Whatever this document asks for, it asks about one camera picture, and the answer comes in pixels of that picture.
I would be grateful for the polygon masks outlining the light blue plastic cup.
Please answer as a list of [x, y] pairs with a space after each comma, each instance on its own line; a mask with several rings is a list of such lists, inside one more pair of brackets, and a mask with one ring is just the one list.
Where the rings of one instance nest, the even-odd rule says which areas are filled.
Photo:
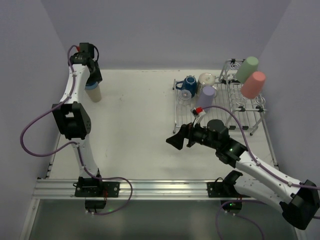
[[86, 84], [85, 85], [85, 90], [86, 91], [92, 91], [92, 90], [95, 90], [98, 87], [99, 87], [99, 83], [96, 81], [94, 83]]

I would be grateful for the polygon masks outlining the beige plastic cup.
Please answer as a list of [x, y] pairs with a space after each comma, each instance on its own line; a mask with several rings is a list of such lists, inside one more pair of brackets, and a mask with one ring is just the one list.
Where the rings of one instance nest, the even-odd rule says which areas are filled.
[[94, 103], [98, 103], [102, 99], [101, 90], [99, 87], [94, 89], [86, 89], [85, 92], [90, 98], [90, 100]]

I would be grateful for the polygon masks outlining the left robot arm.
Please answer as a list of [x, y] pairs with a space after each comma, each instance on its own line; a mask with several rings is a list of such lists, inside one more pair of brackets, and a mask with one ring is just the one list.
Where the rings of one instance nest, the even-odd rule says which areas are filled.
[[101, 96], [99, 83], [102, 75], [98, 64], [97, 47], [81, 42], [77, 52], [68, 58], [69, 77], [60, 103], [53, 104], [53, 117], [61, 135], [71, 142], [82, 178], [99, 178], [100, 171], [90, 146], [91, 119], [82, 105], [84, 93], [94, 101]]

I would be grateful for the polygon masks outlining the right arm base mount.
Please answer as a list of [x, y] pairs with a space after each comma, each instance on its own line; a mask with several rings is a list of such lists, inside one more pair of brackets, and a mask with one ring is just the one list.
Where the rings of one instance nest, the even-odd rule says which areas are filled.
[[[206, 183], [207, 195], [209, 198], [221, 198], [242, 200], [248, 199], [249, 196], [239, 194], [234, 184], [239, 177], [243, 176], [242, 173], [236, 170], [232, 170], [225, 178], [218, 177], [215, 181], [209, 181]], [[228, 213], [238, 214], [242, 210], [242, 202], [231, 202], [223, 206], [223, 210]]]

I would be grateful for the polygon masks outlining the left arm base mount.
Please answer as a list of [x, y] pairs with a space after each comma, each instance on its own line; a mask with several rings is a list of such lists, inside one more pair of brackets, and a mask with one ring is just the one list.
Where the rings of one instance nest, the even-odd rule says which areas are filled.
[[117, 181], [102, 181], [95, 178], [79, 177], [73, 183], [74, 196], [86, 198], [84, 207], [88, 212], [97, 214], [107, 205], [108, 198], [117, 198], [120, 191], [120, 183]]

